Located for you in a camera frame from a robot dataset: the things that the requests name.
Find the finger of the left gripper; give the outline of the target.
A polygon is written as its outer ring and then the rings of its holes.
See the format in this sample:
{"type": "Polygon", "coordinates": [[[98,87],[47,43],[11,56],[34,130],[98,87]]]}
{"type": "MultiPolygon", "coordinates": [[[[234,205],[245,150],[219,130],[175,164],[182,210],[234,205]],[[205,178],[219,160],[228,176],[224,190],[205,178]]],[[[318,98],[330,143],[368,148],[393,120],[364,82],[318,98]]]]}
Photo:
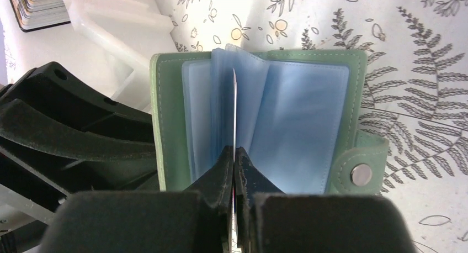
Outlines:
{"type": "Polygon", "coordinates": [[[80,191],[157,189],[152,119],[57,62],[1,88],[1,186],[55,211],[80,191]]]}

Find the white plastic card box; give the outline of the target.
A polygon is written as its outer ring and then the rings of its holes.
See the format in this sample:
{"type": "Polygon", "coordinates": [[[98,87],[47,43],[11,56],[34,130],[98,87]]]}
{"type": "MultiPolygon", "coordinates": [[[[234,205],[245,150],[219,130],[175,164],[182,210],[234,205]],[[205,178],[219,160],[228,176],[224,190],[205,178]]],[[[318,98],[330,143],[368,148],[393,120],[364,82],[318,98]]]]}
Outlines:
{"type": "Polygon", "coordinates": [[[70,23],[28,31],[20,5],[1,0],[1,84],[56,61],[112,100],[149,112],[150,59],[175,52],[174,26],[155,0],[61,0],[70,23]]]}

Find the green card holder wallet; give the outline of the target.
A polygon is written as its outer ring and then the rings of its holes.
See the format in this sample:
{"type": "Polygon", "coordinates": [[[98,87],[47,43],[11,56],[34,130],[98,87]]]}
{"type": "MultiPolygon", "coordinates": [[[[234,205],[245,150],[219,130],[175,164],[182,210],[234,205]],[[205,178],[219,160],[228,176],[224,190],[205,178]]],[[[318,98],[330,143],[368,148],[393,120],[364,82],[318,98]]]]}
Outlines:
{"type": "Polygon", "coordinates": [[[205,52],[156,54],[150,61],[157,171],[181,191],[233,147],[281,191],[376,194],[389,141],[359,130],[368,56],[363,50],[250,53],[228,44],[205,52]]]}

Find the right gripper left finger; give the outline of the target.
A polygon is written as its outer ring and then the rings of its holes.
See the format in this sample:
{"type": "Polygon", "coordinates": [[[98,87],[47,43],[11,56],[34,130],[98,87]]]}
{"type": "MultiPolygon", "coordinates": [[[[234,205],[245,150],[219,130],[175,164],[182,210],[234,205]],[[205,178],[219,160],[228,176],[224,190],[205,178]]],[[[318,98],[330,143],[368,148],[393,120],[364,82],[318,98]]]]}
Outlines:
{"type": "Polygon", "coordinates": [[[183,191],[89,191],[58,208],[40,252],[230,252],[233,153],[183,191]]]}

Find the white VIP credit card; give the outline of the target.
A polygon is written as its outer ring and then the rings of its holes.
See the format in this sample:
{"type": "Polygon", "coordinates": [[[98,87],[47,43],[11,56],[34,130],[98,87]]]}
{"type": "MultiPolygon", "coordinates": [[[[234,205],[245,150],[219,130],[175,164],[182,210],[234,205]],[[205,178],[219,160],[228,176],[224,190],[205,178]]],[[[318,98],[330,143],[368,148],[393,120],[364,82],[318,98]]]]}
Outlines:
{"type": "Polygon", "coordinates": [[[237,172],[237,161],[236,161],[236,133],[237,133],[237,78],[236,71],[233,68],[233,237],[232,239],[236,242],[234,248],[238,248],[238,202],[237,202],[237,183],[236,183],[236,172],[237,172]]]}

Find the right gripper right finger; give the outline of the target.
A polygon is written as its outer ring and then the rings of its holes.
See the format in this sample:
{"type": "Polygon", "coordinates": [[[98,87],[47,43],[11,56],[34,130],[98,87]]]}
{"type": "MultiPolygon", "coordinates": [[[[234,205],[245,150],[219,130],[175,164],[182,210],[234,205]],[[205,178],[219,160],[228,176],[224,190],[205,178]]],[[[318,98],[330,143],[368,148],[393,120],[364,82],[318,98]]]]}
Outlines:
{"type": "Polygon", "coordinates": [[[415,252],[401,213],[379,196],[285,194],[235,153],[237,245],[242,252],[415,252]]]}

